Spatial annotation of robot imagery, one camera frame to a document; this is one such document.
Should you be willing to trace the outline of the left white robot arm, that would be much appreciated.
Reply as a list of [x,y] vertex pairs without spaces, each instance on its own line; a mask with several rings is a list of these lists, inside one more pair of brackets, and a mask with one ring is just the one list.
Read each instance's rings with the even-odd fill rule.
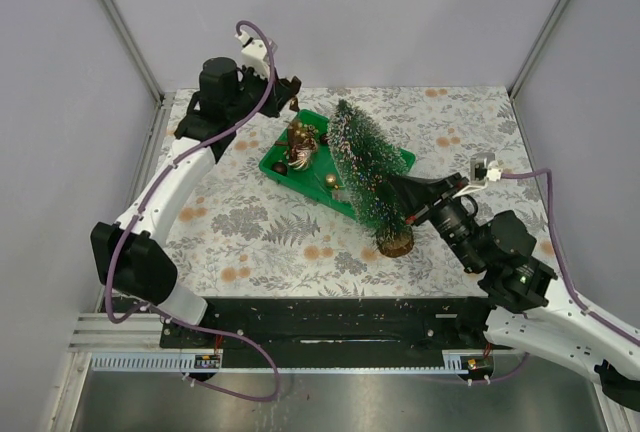
[[204,62],[164,162],[132,205],[112,223],[97,223],[90,235],[104,306],[114,324],[141,309],[182,325],[192,345],[205,347],[217,334],[206,316],[207,301],[180,284],[164,245],[200,180],[220,160],[236,131],[255,114],[279,117],[301,88],[265,59],[238,65],[228,57]]

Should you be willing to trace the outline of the brown ribbon bow decoration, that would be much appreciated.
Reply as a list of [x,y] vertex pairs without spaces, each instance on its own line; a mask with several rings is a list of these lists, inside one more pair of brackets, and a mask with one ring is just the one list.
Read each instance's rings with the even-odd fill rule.
[[315,153],[318,151],[316,134],[317,129],[313,125],[294,119],[286,128],[286,137],[276,141],[275,145],[286,148],[285,157],[291,162],[302,149],[311,149]]

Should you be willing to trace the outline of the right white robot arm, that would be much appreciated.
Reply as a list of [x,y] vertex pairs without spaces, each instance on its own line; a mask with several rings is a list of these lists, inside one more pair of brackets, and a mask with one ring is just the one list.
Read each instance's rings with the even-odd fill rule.
[[606,397],[639,408],[639,331],[581,296],[564,274],[536,259],[536,239],[511,210],[480,225],[463,202],[467,178],[393,176],[389,185],[407,224],[430,223],[463,266],[482,274],[486,298],[465,299],[457,340],[519,349],[599,385]]

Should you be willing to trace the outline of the small frosted christmas tree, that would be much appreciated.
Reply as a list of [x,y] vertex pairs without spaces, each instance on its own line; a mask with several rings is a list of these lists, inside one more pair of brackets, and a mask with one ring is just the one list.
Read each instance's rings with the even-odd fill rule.
[[327,134],[357,222],[371,232],[382,255],[398,258],[411,252],[413,232],[389,184],[410,170],[400,148],[367,112],[345,99],[336,104]]

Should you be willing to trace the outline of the green plastic tray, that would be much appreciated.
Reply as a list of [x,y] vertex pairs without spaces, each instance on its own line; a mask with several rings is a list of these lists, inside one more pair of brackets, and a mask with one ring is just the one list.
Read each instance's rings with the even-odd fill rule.
[[[317,129],[318,134],[327,132],[329,119],[311,110],[302,109],[296,114],[294,119],[299,119],[304,124],[310,124]],[[275,182],[287,187],[301,195],[325,205],[347,217],[356,218],[351,205],[346,201],[333,198],[332,192],[345,191],[346,188],[333,189],[325,185],[324,179],[328,174],[338,176],[336,167],[332,161],[328,146],[319,145],[318,151],[313,154],[309,168],[305,170],[294,170],[286,162],[286,147],[273,145],[259,162],[259,169],[266,176]],[[407,168],[411,170],[416,161],[414,153],[400,149],[401,156],[406,162]],[[282,175],[272,167],[275,163],[282,162],[287,166],[287,174]]]

